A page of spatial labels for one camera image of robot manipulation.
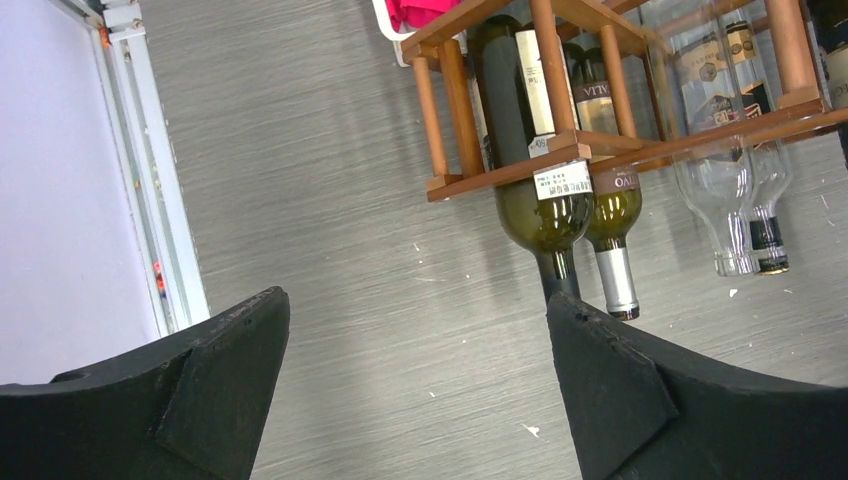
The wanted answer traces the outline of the dark green bottle white label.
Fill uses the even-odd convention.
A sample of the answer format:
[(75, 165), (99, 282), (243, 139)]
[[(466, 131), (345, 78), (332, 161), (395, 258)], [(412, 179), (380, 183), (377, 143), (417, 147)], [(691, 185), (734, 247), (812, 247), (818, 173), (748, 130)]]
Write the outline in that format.
[(555, 151), (556, 126), (528, 10), (502, 9), (468, 40), (479, 129), (506, 235), (534, 258), (545, 299), (579, 297), (573, 248), (593, 207), (588, 155)]

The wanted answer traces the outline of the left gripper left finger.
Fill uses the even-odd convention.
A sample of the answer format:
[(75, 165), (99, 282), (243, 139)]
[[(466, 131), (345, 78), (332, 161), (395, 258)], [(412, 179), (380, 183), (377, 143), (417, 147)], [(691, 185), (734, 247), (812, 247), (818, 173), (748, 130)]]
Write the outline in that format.
[(289, 339), (267, 288), (126, 353), (1, 389), (5, 479), (246, 479)]

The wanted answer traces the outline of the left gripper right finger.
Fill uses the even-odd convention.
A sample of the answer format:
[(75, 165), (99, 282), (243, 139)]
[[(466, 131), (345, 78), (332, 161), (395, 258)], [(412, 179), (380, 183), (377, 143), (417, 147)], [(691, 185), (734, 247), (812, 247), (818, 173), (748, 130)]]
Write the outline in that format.
[(843, 479), (847, 391), (701, 355), (566, 294), (547, 308), (586, 479)]

